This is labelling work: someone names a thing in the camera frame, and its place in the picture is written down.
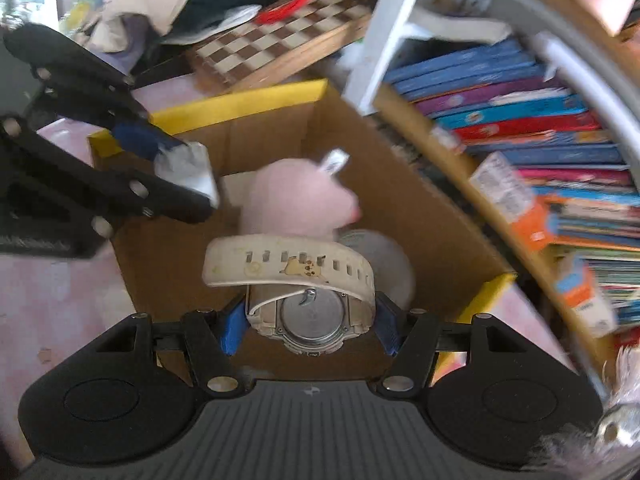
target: brown cardboard box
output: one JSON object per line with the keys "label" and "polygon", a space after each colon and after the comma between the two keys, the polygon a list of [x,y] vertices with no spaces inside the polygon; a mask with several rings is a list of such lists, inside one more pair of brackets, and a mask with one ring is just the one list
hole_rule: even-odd
{"label": "brown cardboard box", "polygon": [[[353,227],[377,230],[402,246],[417,279],[415,307],[456,320],[483,283],[510,272],[478,228],[397,158],[324,81],[220,96],[166,110],[154,122],[173,134],[184,128],[184,138],[204,143],[217,176],[258,170],[281,158],[320,160],[333,148],[345,150],[351,158],[338,178],[358,195],[363,213]],[[98,166],[139,165],[133,156],[116,155],[108,134],[90,142]],[[129,221],[113,245],[136,309],[155,321],[170,321],[194,309],[223,308],[239,290],[205,286],[202,265],[213,238],[236,234],[237,218],[225,205],[199,225],[167,218]],[[172,367],[169,359],[163,362]],[[389,358],[373,331],[347,341],[335,354],[308,357],[249,330],[233,362],[277,378],[320,380],[378,376]]]}

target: wooden shelf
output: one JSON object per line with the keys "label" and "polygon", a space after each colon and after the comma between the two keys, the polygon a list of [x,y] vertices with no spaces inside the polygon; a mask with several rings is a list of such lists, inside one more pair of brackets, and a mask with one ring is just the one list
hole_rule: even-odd
{"label": "wooden shelf", "polygon": [[564,303],[561,295],[556,291],[556,264],[553,248],[546,248],[538,253],[529,251],[500,212],[469,182],[469,177],[476,168],[474,161],[467,155],[457,155],[441,145],[431,135],[433,121],[424,117],[414,106],[404,101],[391,87],[385,85],[380,87],[374,106],[386,122],[391,124],[398,133],[411,142],[455,184],[509,245],[560,313],[568,329],[575,334],[588,353],[595,369],[602,370],[606,362],[612,362],[615,359],[612,336],[593,338],[587,327]]}

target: pink plush toy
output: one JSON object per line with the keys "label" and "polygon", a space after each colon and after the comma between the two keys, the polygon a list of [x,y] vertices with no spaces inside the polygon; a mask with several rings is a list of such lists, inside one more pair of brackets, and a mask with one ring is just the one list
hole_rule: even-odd
{"label": "pink plush toy", "polygon": [[302,158],[285,158],[262,168],[242,208],[240,234],[334,240],[335,229],[360,217],[358,197],[340,185],[335,171],[326,163],[318,166]]}

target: beige cloth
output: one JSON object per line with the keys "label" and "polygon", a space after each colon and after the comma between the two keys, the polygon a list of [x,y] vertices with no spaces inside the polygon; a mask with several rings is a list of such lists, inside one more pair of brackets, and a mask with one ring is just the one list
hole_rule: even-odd
{"label": "beige cloth", "polygon": [[172,23],[187,0],[111,0],[102,10],[102,21],[96,25],[90,46],[103,52],[122,52],[129,44],[120,19],[126,14],[141,14],[160,36],[171,30]]}

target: chessboard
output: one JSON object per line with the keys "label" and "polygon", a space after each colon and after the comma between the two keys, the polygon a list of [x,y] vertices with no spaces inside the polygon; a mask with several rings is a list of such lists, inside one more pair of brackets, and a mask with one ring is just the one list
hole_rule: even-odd
{"label": "chessboard", "polygon": [[354,0],[309,0],[280,22],[213,36],[189,58],[198,79],[219,91],[271,86],[364,37],[370,18]]}

